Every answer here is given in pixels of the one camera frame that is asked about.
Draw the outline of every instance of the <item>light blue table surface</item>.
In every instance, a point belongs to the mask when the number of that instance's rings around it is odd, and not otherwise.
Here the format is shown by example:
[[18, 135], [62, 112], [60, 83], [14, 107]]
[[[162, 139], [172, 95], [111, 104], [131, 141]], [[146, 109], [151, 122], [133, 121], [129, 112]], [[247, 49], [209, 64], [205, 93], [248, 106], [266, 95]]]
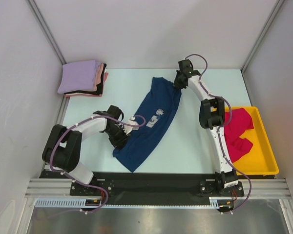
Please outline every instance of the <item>light blue table surface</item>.
[[[71, 126], [92, 115], [118, 106], [124, 120], [135, 114], [150, 91], [153, 77], [173, 81], [175, 69], [109, 69], [102, 97], [71, 97], [63, 120]], [[240, 70], [207, 70], [203, 76], [210, 91], [226, 98], [232, 106], [250, 106], [250, 100]], [[161, 142], [135, 171], [140, 173], [211, 174], [213, 151], [205, 129], [198, 122], [200, 101], [187, 88], [177, 114]], [[107, 134], [97, 133], [82, 143], [81, 161], [94, 172], [129, 172], [112, 156], [113, 146]]]

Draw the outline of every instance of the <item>yellow tray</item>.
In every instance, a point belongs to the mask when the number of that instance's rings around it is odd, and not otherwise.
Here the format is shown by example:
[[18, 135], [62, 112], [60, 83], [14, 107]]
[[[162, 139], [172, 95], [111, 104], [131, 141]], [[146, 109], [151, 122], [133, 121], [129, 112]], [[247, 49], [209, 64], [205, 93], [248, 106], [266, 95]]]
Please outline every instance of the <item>yellow tray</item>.
[[241, 138], [246, 138], [253, 143], [251, 151], [234, 163], [234, 166], [247, 175], [276, 175], [279, 168], [270, 146], [263, 121], [257, 107], [233, 107], [244, 108], [252, 117], [254, 129], [246, 130]]

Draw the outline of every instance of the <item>folded clothes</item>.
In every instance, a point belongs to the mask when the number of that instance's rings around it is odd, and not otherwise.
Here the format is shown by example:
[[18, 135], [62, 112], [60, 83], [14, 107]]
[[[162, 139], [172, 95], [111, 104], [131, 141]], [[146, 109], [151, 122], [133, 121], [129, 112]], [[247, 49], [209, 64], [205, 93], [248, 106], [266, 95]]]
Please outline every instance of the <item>folded clothes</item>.
[[121, 150], [114, 149], [116, 157], [131, 172], [134, 172], [152, 153], [169, 128], [177, 112], [181, 90], [164, 78], [153, 78], [150, 92], [146, 95], [135, 115], [142, 115], [146, 125], [131, 136]]
[[[226, 112], [225, 121], [229, 119], [229, 117], [229, 112]], [[232, 119], [230, 123], [224, 127], [227, 149], [232, 162], [236, 162], [252, 149], [253, 143], [246, 138], [240, 138], [240, 136], [246, 130], [253, 128], [252, 117], [245, 109], [241, 108], [232, 111]]]
[[75, 90], [92, 90], [100, 62], [95, 60], [72, 62], [63, 65], [59, 94]]
[[90, 94], [92, 96], [100, 97], [100, 95], [102, 95], [102, 93], [103, 93], [103, 85], [104, 85], [104, 78], [105, 78], [105, 73], [104, 73], [105, 68], [106, 68], [106, 64], [103, 64], [103, 71], [101, 73], [100, 83], [97, 85], [97, 90], [96, 91], [90, 91], [90, 89], [87, 89], [87, 90], [75, 90], [75, 91], [72, 91], [72, 92], [66, 92], [65, 96], [66, 97], [71, 97], [71, 94], [76, 94], [76, 95]]
[[[108, 76], [108, 72], [105, 72], [104, 73], [104, 80], [103, 80], [103, 89], [102, 89], [102, 92], [104, 90], [104, 83], [107, 79], [107, 76]], [[64, 94], [65, 97], [73, 97], [73, 96], [88, 96], [88, 97], [102, 97], [102, 94], [100, 95], [92, 95], [92, 94], [83, 94], [83, 93], [73, 93], [73, 94]]]

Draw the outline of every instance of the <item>metal frame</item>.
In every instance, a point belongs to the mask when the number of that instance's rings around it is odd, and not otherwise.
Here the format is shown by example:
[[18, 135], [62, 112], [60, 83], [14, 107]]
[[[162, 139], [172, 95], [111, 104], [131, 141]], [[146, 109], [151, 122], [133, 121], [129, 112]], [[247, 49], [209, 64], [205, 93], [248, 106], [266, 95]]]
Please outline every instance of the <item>metal frame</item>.
[[61, 50], [60, 50], [59, 46], [57, 45], [47, 23], [45, 22], [35, 0], [26, 0], [26, 2], [28, 4], [30, 10], [32, 11], [34, 17], [36, 18], [43, 34], [45, 35], [48, 42], [50, 43], [50, 46], [52, 47], [53, 51], [57, 55], [59, 61], [61, 62], [62, 65], [66, 64], [66, 61], [61, 53]]
[[293, 200], [292, 199], [281, 199], [281, 209], [288, 226], [290, 234], [293, 234]]
[[[241, 179], [239, 181], [242, 182], [245, 194], [247, 194], [250, 187], [248, 180]], [[291, 199], [291, 193], [285, 179], [252, 179], [251, 182], [252, 192], [250, 199]], [[25, 198], [100, 198], [99, 196], [71, 196], [71, 184], [71, 179], [31, 179]], [[212, 199], [228, 198], [219, 196], [212, 197]]]
[[21, 219], [16, 230], [16, 234], [26, 234], [29, 228], [30, 219], [33, 214], [36, 198], [25, 198], [24, 199], [24, 208], [21, 213]]
[[68, 107], [68, 103], [69, 103], [69, 97], [65, 97], [63, 96], [63, 99], [61, 101], [61, 105], [58, 111], [58, 116], [56, 118], [55, 123], [56, 124], [62, 124], [63, 120], [64, 120], [64, 116]]
[[253, 59], [254, 55], [256, 54], [256, 52], [258, 51], [262, 41], [264, 40], [266, 34], [268, 33], [269, 29], [271, 28], [276, 16], [278, 15], [278, 13], [281, 10], [281, 7], [283, 6], [284, 2], [286, 0], [278, 0], [277, 3], [275, 4], [272, 12], [270, 13], [270, 15], [268, 16], [268, 19], [262, 29], [262, 31], [260, 32], [254, 46], [252, 47], [247, 59], [244, 62], [243, 67], [241, 68], [241, 72], [242, 74], [245, 73], [246, 69], [248, 68], [251, 60]]

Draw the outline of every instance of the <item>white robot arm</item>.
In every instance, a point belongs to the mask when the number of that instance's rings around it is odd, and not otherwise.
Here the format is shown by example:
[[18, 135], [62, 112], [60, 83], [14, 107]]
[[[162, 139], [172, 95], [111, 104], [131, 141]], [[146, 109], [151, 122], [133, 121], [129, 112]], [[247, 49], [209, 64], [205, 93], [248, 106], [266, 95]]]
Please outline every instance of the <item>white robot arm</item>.
[[206, 85], [200, 80], [200, 73], [193, 69], [190, 60], [179, 62], [179, 71], [174, 81], [176, 88], [186, 88], [194, 91], [201, 101], [199, 122], [205, 128], [215, 154], [215, 173], [220, 188], [228, 188], [238, 184], [236, 171], [227, 163], [224, 157], [231, 163], [225, 137], [224, 127], [225, 106], [224, 101], [211, 95]]
[[[124, 117], [124, 114], [116, 106], [110, 106], [106, 112], [96, 111], [90, 117], [90, 121], [77, 125], [68, 132], [53, 156], [52, 164], [54, 167], [65, 171], [83, 184], [89, 184], [94, 174], [80, 162], [81, 143], [95, 133], [106, 132], [111, 144], [115, 148], [121, 149], [129, 139], [131, 131], [138, 129], [138, 127], [133, 127], [138, 125], [135, 122], [135, 117], [131, 117], [128, 121], [131, 126], [123, 126], [112, 119], [100, 116], [118, 119], [120, 116]], [[57, 142], [65, 131], [67, 128], [59, 124], [52, 128], [42, 154], [43, 161], [50, 163], [52, 151], [56, 148]]]

